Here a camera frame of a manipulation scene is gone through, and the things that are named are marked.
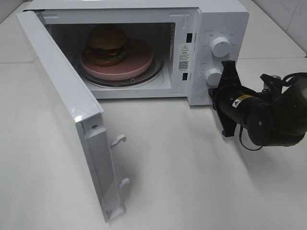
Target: microwave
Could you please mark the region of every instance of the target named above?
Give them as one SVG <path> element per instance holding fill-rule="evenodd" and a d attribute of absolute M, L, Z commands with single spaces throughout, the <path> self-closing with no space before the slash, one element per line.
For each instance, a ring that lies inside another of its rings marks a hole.
<path fill-rule="evenodd" d="M 76 158 L 87 162 L 106 222 L 125 211 L 97 99 L 186 97 L 211 104 L 223 60 L 237 60 L 249 13 L 237 0 L 33 0 L 17 14 L 33 63 Z M 140 75 L 98 79 L 81 65 L 90 31 L 114 24 L 153 52 Z"/>

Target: black cable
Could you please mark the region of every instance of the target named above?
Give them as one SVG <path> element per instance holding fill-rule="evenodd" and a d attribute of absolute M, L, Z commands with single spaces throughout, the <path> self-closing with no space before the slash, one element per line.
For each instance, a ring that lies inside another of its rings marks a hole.
<path fill-rule="evenodd" d="M 307 73 L 299 72 L 299 73 L 292 73 L 292 74 L 285 76 L 282 80 L 283 86 L 286 86 L 286 87 L 291 86 L 297 80 L 297 77 L 307 77 Z"/>
<path fill-rule="evenodd" d="M 241 145 L 246 148 L 247 150 L 250 150 L 250 151 L 258 151 L 262 148 L 262 146 L 260 146 L 258 149 L 249 149 L 247 148 L 243 143 L 242 143 L 242 132 L 243 132 L 243 126 L 240 126 L 240 132 L 239 132 L 239 140 L 240 140 L 240 143 Z"/>

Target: microwave door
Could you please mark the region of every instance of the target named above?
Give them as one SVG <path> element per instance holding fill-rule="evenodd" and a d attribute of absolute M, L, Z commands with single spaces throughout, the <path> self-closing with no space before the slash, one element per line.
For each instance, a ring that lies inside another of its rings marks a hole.
<path fill-rule="evenodd" d="M 103 109 L 32 11 L 17 14 L 41 83 L 60 127 L 80 165 L 86 159 L 108 222 L 124 211 L 102 118 Z M 111 144 L 115 146 L 124 138 Z"/>

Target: control knob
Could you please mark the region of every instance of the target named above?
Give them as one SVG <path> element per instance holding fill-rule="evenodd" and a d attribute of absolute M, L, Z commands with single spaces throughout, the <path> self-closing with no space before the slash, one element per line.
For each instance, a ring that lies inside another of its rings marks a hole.
<path fill-rule="evenodd" d="M 229 54 L 230 42 L 226 37 L 217 37 L 211 42 L 211 51 L 214 56 L 221 58 Z"/>
<path fill-rule="evenodd" d="M 219 84 L 222 76 L 222 72 L 219 69 L 210 69 L 205 73 L 206 81 L 211 86 L 216 86 Z"/>

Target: power dial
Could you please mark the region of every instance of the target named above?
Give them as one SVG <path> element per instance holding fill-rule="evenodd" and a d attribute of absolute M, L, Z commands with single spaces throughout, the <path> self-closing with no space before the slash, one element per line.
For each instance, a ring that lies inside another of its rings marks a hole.
<path fill-rule="evenodd" d="M 214 56 L 221 58 L 229 54 L 230 42 L 226 37 L 217 37 L 211 42 L 211 51 Z"/>

